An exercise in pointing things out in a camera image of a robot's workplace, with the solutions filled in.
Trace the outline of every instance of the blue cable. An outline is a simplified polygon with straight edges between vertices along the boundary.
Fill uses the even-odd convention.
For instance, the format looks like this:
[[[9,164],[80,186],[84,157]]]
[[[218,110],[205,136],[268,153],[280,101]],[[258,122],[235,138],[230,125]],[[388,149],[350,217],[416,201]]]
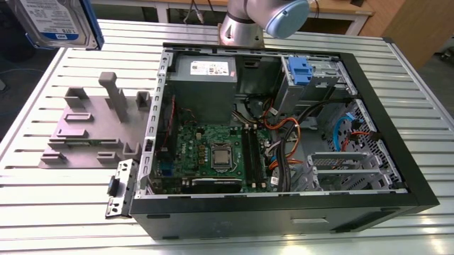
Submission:
[[[332,131],[332,143],[334,143],[335,151],[340,151],[338,132],[339,132],[339,128],[340,128],[340,124],[342,124],[343,120],[351,121],[350,117],[342,117],[335,123],[334,131]]]
[[[340,128],[340,124],[342,124],[342,121],[343,120],[347,120],[347,121],[354,121],[355,120],[355,117],[351,113],[346,113],[346,116],[342,117],[338,122],[335,123],[335,126],[334,126],[334,131],[332,131],[332,143],[334,143],[334,149],[335,151],[340,151],[340,145],[339,145],[339,135],[338,135],[338,132],[339,132],[339,128]]]

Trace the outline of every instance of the metal sheet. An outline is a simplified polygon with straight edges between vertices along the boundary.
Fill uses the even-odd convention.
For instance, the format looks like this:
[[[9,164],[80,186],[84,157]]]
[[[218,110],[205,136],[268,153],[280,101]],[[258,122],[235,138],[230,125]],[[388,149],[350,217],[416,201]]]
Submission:
[[[266,36],[267,47],[354,53],[422,168],[441,205],[376,227],[346,234],[243,237],[156,242],[129,220],[104,220],[108,176],[113,169],[36,168],[65,101],[67,87],[105,95],[103,70],[117,73],[125,95],[152,93],[164,41],[215,44],[216,27],[100,21],[101,52],[60,50],[0,144],[0,250],[57,249],[57,253],[128,254],[453,254],[454,133],[438,101],[380,38],[298,33],[288,40]]]

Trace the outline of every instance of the metal bracket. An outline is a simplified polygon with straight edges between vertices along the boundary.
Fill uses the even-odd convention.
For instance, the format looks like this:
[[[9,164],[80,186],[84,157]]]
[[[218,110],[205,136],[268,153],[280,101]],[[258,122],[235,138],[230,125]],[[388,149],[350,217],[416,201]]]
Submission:
[[[133,159],[120,161],[116,173],[108,184],[109,195],[105,219],[131,218],[129,207],[133,197],[135,177],[137,175],[139,163]]]

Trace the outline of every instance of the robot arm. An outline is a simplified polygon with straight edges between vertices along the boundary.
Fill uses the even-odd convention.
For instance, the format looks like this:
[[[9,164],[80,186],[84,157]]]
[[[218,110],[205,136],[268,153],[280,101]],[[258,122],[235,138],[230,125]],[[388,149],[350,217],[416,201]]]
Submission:
[[[275,38],[287,38],[304,24],[307,0],[230,0],[220,27],[224,45],[260,47],[263,29]]]

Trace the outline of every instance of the blue drive bay latch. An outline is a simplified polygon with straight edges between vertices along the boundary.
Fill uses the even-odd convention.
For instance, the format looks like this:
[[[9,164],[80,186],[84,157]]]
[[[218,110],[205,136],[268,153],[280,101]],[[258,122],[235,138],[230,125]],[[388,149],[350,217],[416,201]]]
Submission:
[[[288,57],[288,69],[295,85],[306,86],[312,78],[312,66],[304,57]]]

